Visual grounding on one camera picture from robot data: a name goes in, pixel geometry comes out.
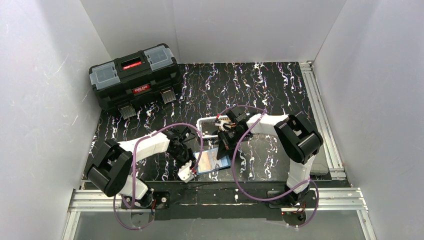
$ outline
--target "black tabletop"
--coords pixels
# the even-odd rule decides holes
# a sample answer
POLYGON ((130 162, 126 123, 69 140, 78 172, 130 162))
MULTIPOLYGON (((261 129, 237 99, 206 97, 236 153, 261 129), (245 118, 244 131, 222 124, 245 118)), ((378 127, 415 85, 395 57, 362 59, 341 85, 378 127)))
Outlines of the black tabletop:
MULTIPOLYGON (((154 101, 129 119, 101 112, 88 160, 105 139, 117 142, 142 137, 172 123, 196 125, 199 118, 216 116, 232 105, 266 108, 270 115, 302 112, 315 120, 298 62, 180 64, 183 84, 177 101, 154 101)), ((188 144, 194 152, 198 143, 188 144)), ((204 150, 217 146, 205 144, 204 150)), ((289 158, 272 135, 256 135, 241 146, 236 161, 240 181, 286 181, 289 158)), ((145 181, 178 180, 175 161, 165 153, 137 163, 137 177, 145 181)), ((230 169, 199 175, 197 181, 232 181, 230 169)))

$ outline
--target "white wall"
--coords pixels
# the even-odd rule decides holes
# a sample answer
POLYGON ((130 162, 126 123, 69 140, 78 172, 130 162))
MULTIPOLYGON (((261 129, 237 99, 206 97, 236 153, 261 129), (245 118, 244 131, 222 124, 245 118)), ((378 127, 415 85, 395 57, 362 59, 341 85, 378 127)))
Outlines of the white wall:
POLYGON ((81 0, 112 58, 167 43, 180 63, 314 60, 346 0, 81 0))
POLYGON ((110 60, 76 0, 0 0, 1 239, 60 239, 100 109, 88 68, 110 60))
POLYGON ((378 239, 422 239, 424 3, 348 0, 314 70, 378 239))

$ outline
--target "toolbox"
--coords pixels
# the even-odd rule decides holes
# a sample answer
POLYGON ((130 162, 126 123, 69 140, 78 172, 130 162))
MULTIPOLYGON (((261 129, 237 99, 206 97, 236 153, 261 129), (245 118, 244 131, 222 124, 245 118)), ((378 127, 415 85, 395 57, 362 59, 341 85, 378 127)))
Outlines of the toolbox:
POLYGON ((124 119, 145 104, 176 100, 183 87, 177 61, 164 43, 92 66, 89 77, 101 109, 124 119))

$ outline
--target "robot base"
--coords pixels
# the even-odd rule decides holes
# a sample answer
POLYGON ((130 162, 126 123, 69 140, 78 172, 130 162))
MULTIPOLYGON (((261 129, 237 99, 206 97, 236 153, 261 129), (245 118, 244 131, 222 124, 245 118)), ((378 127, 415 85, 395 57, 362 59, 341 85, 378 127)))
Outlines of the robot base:
MULTIPOLYGON (((267 198, 276 197, 284 193, 283 191, 268 191, 266 193, 267 198)), ((306 208, 315 208, 315 204, 317 203, 316 194, 314 190, 309 190, 306 192, 304 197, 299 201, 302 206, 306 203, 306 208)), ((271 201, 268 203, 269 208, 271 209, 281 209, 281 208, 293 208, 293 212, 295 212, 298 208, 296 206, 292 206, 288 203, 284 202, 284 197, 281 200, 271 201)))
MULTIPOLYGON (((140 206, 134 206, 133 209, 151 209, 152 204, 155 202, 154 209, 168 209, 170 207, 170 193, 167 191, 154 191, 149 197, 149 200, 144 199, 135 200, 136 203, 139 203, 140 206)), ((131 203, 132 198, 130 196, 125 196, 125 199, 128 199, 128 202, 131 203)), ((124 203, 121 203, 121 209, 128 209, 124 203)))

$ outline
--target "metal frame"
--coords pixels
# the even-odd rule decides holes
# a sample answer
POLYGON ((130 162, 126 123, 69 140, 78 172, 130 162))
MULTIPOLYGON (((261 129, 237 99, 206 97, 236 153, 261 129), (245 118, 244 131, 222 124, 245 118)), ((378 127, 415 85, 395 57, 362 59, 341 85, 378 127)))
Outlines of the metal frame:
MULTIPOLYGON (((346 174, 340 159, 333 133, 321 101, 320 91, 312 69, 311 62, 300 63, 302 77, 311 103, 316 125, 324 139, 324 150, 333 180, 345 180, 346 174)), ((74 190, 68 209, 68 218, 62 239, 73 240, 81 212, 112 212, 113 198, 107 197, 100 190, 85 190, 86 180, 81 182, 81 190, 74 190)), ((360 188, 319 188, 320 211, 356 211, 366 240, 375 240, 376 236, 368 217, 368 207, 360 188)), ((121 209, 122 199, 116 199, 115 207, 119 212, 130 211, 121 209)), ((282 208, 282 212, 292 211, 292 208, 282 208)), ((146 209, 133 209, 133 212, 149 212, 146 209)))
POLYGON ((328 167, 330 170, 344 169, 339 152, 337 151, 336 143, 333 138, 333 133, 329 126, 329 120, 327 119, 326 111, 324 110, 324 106, 321 101, 320 91, 318 90, 318 85, 312 70, 312 66, 310 63, 300 63, 300 70, 302 72, 303 81, 305 82, 307 95, 312 107, 316 126, 318 127, 318 130, 324 139, 324 149, 325 155, 327 156, 328 167))
POLYGON ((360 225, 362 227, 363 235, 366 240, 376 240, 376 235, 374 234, 373 226, 371 225, 370 218, 368 217, 367 210, 357 210, 356 211, 359 217, 360 225))

